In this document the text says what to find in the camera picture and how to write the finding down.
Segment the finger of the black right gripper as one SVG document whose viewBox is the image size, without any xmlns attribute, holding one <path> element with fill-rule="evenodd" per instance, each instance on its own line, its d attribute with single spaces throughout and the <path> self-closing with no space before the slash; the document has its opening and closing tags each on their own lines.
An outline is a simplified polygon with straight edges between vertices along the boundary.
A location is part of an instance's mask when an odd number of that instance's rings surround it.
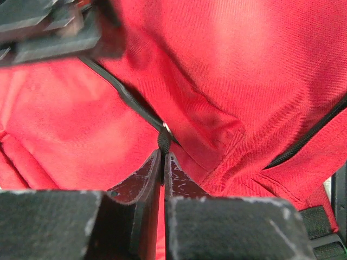
<svg viewBox="0 0 347 260">
<path fill-rule="evenodd" d="M 61 29 L 74 19 L 74 7 L 76 1 L 1 1 L 1 33 Z"/>
<path fill-rule="evenodd" d="M 1 33 L 1 66 L 73 56 L 121 57 L 125 33 L 111 1 L 76 1 L 74 19 L 54 30 Z"/>
</svg>

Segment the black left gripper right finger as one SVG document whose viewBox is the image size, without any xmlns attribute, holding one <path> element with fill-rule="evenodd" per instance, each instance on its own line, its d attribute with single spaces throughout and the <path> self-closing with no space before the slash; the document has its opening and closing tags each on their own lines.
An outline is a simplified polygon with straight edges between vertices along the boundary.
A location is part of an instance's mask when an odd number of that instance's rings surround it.
<svg viewBox="0 0 347 260">
<path fill-rule="evenodd" d="M 212 197 L 165 158 L 167 259 L 314 259 L 299 212 L 286 200 Z"/>
</svg>

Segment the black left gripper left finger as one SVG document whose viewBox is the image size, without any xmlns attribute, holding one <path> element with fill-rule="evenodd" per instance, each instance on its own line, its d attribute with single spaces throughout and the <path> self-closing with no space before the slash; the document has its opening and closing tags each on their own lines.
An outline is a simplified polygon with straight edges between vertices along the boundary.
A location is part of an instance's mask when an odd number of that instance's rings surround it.
<svg viewBox="0 0 347 260">
<path fill-rule="evenodd" d="M 1 259 L 155 259 L 161 154 L 108 191 L 1 190 Z"/>
</svg>

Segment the red backpack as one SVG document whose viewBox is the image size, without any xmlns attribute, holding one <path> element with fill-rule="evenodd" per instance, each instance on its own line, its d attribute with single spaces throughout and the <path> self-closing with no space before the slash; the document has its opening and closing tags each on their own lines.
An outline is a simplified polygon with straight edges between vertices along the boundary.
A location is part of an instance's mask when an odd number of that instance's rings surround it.
<svg viewBox="0 0 347 260">
<path fill-rule="evenodd" d="M 346 1 L 111 1 L 121 57 L 1 66 L 1 190 L 108 191 L 161 154 L 212 197 L 278 198 L 346 259 Z"/>
</svg>

